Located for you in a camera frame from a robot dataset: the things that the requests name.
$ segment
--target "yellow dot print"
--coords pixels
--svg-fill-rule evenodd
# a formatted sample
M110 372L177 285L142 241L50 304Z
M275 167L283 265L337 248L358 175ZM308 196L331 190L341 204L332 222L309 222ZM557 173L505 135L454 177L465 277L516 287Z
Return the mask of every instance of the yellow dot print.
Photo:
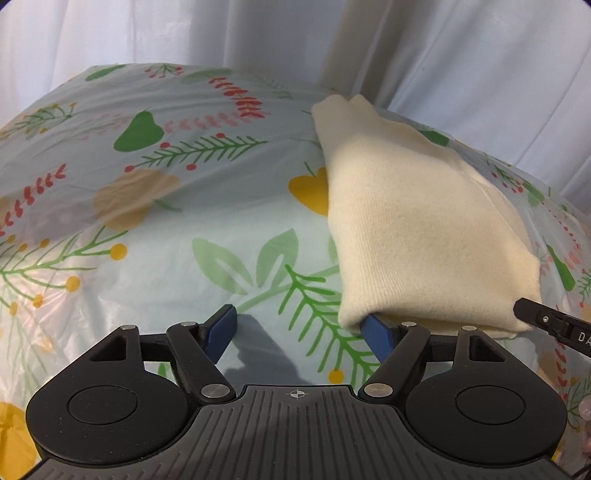
M37 459L35 444L25 423L25 413L18 407L0 402L0 478L18 480Z
M52 353L53 351L53 342L49 337L43 337L39 340L38 345L43 353Z
M76 291L80 288L80 278L72 275L66 280L66 291Z
M109 255L113 260L123 260L127 255L127 247L124 244L113 245Z
M343 383L345 379L345 374L342 370L331 370L329 372L329 382L332 384L340 384Z
M35 298L33 298L33 306L37 309L41 307L41 305L43 305L43 295L38 293L35 295Z

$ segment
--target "green pear print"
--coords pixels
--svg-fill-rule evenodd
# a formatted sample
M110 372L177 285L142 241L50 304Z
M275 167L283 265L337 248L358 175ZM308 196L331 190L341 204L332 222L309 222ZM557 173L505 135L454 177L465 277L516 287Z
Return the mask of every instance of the green pear print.
M442 147L446 147L449 143L449 138L435 130L419 130L419 133L422 133L428 140Z
M93 80L102 78L105 75L108 75L109 73L114 72L115 70L122 69L123 67L125 67L125 65L113 65L112 67L108 67L106 69L98 70L98 71L96 71L96 72L91 73L90 75L88 75L88 77L86 77L85 80L87 82L91 82Z
M152 113L144 110L134 117L113 148L118 152L133 152L158 143L163 136L164 130L156 125Z

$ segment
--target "metal screw head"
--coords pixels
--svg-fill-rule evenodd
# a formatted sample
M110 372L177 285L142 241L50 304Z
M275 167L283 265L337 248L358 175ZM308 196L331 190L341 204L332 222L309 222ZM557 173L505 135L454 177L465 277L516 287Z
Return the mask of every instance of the metal screw head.
M227 385L221 383L210 383L201 389L201 395L207 398L222 398L230 393Z
M384 398L389 395L392 395L392 387L390 385L386 385L385 383L370 383L366 385L363 389L366 395L369 395L373 398Z

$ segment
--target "folded cloth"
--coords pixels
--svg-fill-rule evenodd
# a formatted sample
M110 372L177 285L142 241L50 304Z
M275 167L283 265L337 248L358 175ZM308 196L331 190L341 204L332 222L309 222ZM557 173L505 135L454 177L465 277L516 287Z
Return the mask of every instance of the folded cloth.
M450 148L381 118L361 95L332 95L312 116L329 183L329 228L343 284L339 323L370 313L455 335L529 327L513 314L540 299L538 259L513 205Z

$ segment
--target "red branch print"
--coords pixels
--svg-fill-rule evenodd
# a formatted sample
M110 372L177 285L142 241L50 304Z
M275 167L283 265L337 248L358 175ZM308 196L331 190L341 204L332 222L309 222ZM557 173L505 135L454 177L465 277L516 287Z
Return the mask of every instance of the red branch print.
M190 131L198 128L200 130L209 130L211 128L219 129L225 125L229 127L238 127L241 123L249 124L251 120L248 117L240 116L239 112L232 113L214 113L205 115L202 118L183 118L178 122L170 120L164 124L164 131L172 134L177 130Z
M130 120L133 116L121 115L120 113L104 113L98 118L89 118L82 122L82 125L89 124L91 122L96 125L86 129L80 135L75 138L85 141L88 140L92 135L104 135L108 130L119 130L129 125Z
M17 199L14 201L14 206L12 210L9 210L4 215L3 219L0 219L2 223L0 223L0 237L6 235L4 231L6 227L11 227L14 225L14 218L22 217L24 213L24 208L26 206L31 206L35 203L35 196L41 195L45 192L46 189L53 187L54 180L62 180L66 178L66 164L60 166L54 173L48 173L41 177L38 177L35 181L35 185L30 186L27 185L22 190L22 199Z
M214 88L222 89L223 94L234 102L241 117L265 118L268 112L262 111L262 102L253 96L245 96L248 90L234 85L226 77L210 77L208 82Z
M148 78L156 78L163 79L168 75L182 75L184 73L183 68L180 65L173 65L171 63L156 63L150 65L144 72L148 73Z

